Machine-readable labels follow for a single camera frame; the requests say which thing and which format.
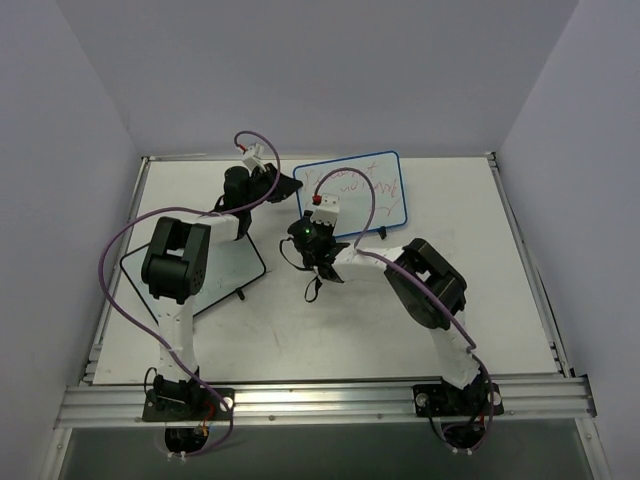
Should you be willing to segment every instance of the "metal frame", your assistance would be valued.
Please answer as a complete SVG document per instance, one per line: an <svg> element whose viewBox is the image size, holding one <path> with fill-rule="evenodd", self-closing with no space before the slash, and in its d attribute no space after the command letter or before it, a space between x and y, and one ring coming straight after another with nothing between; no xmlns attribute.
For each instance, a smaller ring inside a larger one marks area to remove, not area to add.
<svg viewBox="0 0 640 480"><path fill-rule="evenodd" d="M497 421L589 419L594 413L589 385L582 378L495 377L505 407ZM224 385L236 390L236 425L424 423L415 415L412 386L438 383L415 379L385 382ZM65 394L58 428L188 426L142 422L145 396L138 385L76 387Z"/></svg>
<svg viewBox="0 0 640 480"><path fill-rule="evenodd" d="M305 157L309 159L328 156ZM226 160L228 156L206 154L170 157L143 157L131 201L129 220L138 213L140 199L150 162L184 160ZM550 348L558 361L558 374L528 376L496 376L500 385L505 415L496 420L575 419L586 457L596 479L608 480L609 470L595 424L595 406L586 378L572 378L567 354L562 345L551 307L531 253L522 237L500 179L495 154L488 154L496 187L502 200ZM129 245L131 233L125 234L119 255ZM109 289L113 293L120 278L116 262ZM41 478L58 478L73 428L158 428L165 424L149 424L140 420L144 394L140 385L90 386L100 355L102 339L110 311L105 302L87 369L79 387L70 387L63 398L56 421L54 439L49 449ZM436 382L436 379L403 379L391 381L345 381L224 385L236 389L234 420L237 425L318 425L354 423L424 422L414 414L411 387L416 383ZM189 425L188 422L170 426Z"/></svg>

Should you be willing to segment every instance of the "glass panel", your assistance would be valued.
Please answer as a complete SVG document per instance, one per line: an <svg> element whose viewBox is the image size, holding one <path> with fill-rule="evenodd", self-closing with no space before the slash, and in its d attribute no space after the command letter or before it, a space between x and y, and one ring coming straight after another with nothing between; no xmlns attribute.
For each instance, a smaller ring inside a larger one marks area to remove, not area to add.
<svg viewBox="0 0 640 480"><path fill-rule="evenodd" d="M470 457L449 453L426 424L240 427L219 450L184 464L158 452L162 434L76 429L60 478L592 478L573 421L497 423Z"/></svg>

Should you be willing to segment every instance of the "screw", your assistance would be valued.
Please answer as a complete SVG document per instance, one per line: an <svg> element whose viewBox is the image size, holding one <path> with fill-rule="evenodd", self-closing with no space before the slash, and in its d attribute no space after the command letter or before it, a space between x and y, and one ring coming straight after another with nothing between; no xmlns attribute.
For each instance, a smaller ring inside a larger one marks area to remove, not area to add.
<svg viewBox="0 0 640 480"><path fill-rule="evenodd" d="M491 394L487 393L487 400L491 402ZM493 392L493 405L498 406L502 403L502 397L498 392Z"/></svg>
<svg viewBox="0 0 640 480"><path fill-rule="evenodd" d="M223 412L227 411L227 407L225 404L229 405L229 408L233 408L233 399L231 397L224 397L224 402L220 404L220 410Z"/></svg>
<svg viewBox="0 0 640 480"><path fill-rule="evenodd" d="M416 395L416 405L424 407L429 401L429 396L426 393L419 393Z"/></svg>

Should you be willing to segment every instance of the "black cable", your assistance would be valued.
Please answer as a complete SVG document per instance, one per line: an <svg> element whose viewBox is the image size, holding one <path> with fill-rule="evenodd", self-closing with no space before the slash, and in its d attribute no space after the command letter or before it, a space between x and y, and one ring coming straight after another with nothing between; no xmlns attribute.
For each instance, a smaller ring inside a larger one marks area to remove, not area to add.
<svg viewBox="0 0 640 480"><path fill-rule="evenodd" d="M433 422L433 414L431 413L431 406L429 406L429 400L427 399L427 403L424 405L425 410L427 411L427 417L429 418L429 425L431 425L431 430L436 437L440 439L440 441L444 443L449 443L446 438L444 438L444 434L439 432L436 428L435 423Z"/></svg>
<svg viewBox="0 0 640 480"><path fill-rule="evenodd" d="M309 294L309 287L311 286L311 284L315 282L314 288L315 288L315 294L313 296L313 298L307 298L307 295ZM320 277L315 277L313 280L311 280L308 284L307 284L307 288L304 289L304 301L307 303L313 303L318 299L318 292L320 291L320 287L322 286L322 280L320 280Z"/></svg>
<svg viewBox="0 0 640 480"><path fill-rule="evenodd" d="M147 398L147 380L149 380L149 372L153 370L156 374L156 376L158 375L158 370L156 369L156 367L149 367L147 368L147 373L144 374L144 383L142 384L142 388L144 389L144 397Z"/></svg>
<svg viewBox="0 0 640 480"><path fill-rule="evenodd" d="M484 372L482 372L482 370L480 372L480 380L482 382L482 385L484 385L485 381L488 380L484 375ZM462 448L462 449L469 448L468 446L462 445L458 440L465 435L476 434L477 433L475 430L476 427L481 428L482 430L485 429L485 426L476 423L476 420L484 411L487 403L488 403L487 395L485 395L483 392L482 401L480 402L480 405L478 405L478 409L476 410L476 412L473 415L471 415L471 417L469 418L469 420L467 420L466 423L460 424L460 425L453 425L446 432L443 429L442 431L442 435L444 437L443 439L453 447Z"/></svg>
<svg viewBox="0 0 640 480"><path fill-rule="evenodd" d="M282 240L280 240L280 246L279 246L280 255L282 255L282 258L284 258L287 261L287 263L291 265L293 268L295 268L296 270L300 272L312 272L313 271L312 268L299 267L298 265L293 263L291 260L289 260L287 256L284 254L284 251L282 249L282 247L284 246L284 242L291 242L292 240L293 240L293 237L283 238Z"/></svg>

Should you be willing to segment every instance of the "blue whiteboard frame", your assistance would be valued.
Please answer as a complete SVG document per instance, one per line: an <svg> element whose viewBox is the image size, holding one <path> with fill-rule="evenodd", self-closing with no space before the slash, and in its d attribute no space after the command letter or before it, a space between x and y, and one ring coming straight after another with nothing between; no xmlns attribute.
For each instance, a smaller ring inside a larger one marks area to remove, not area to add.
<svg viewBox="0 0 640 480"><path fill-rule="evenodd" d="M404 207L404 221L400 223L395 223L393 225L385 225L384 227L385 228L402 227L406 225L407 222L409 221L409 211L407 210L407 198L404 195L404 180L402 178L402 168L400 168L400 156L398 155L398 152L396 152L395 150L384 150L382 152L367 153L366 155L354 155L352 157L336 158L335 160L325 160L323 162L305 163L304 165L298 165L293 169L293 178L296 178L296 171L299 168L313 167L315 165L326 165L327 163L344 162L345 160L353 160L355 158L374 157L376 155L384 155L385 153L393 153L396 156L396 162L398 163L398 175L400 177L400 192L402 195L402 206ZM300 214L300 218L302 218L302 215L304 212L302 211L302 202L300 201L299 192L296 192L296 200L298 201L298 213ZM368 232L376 232L380 228L381 227L370 228ZM362 232L362 230L356 230L355 232L350 232L350 233L343 233L341 235L336 235L336 238L348 237L350 235L357 235L360 232Z"/></svg>

